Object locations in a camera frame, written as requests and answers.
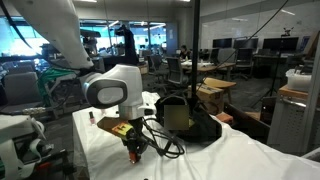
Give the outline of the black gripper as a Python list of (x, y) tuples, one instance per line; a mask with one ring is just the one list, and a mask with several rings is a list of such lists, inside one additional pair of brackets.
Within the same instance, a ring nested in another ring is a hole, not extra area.
[(142, 153), (147, 149), (147, 143), (142, 133), (142, 119), (134, 119), (128, 121), (129, 130), (126, 132), (126, 139), (123, 144), (129, 151), (129, 158), (134, 159), (134, 153), (137, 154), (137, 162), (141, 160)]

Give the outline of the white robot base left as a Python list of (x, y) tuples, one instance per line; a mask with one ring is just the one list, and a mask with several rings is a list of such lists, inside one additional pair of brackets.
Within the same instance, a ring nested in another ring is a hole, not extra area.
[[(0, 158), (4, 165), (4, 180), (23, 180), (33, 173), (35, 165), (42, 160), (37, 146), (46, 139), (44, 131), (44, 125), (29, 115), (0, 116)], [(14, 140), (32, 133), (36, 134), (36, 138), (27, 147), (37, 160), (25, 164), (18, 157)]]

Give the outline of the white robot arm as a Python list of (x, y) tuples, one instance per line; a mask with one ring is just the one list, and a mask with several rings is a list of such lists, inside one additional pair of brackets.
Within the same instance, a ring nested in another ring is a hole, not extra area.
[(157, 113), (145, 102), (140, 69), (117, 64), (98, 72), (80, 40), (79, 18), (73, 0), (11, 0), (21, 16), (67, 60), (70, 68), (80, 72), (82, 91), (96, 109), (118, 108), (116, 118), (103, 118), (98, 127), (121, 138), (129, 160), (141, 159), (151, 144), (142, 133), (142, 118)]

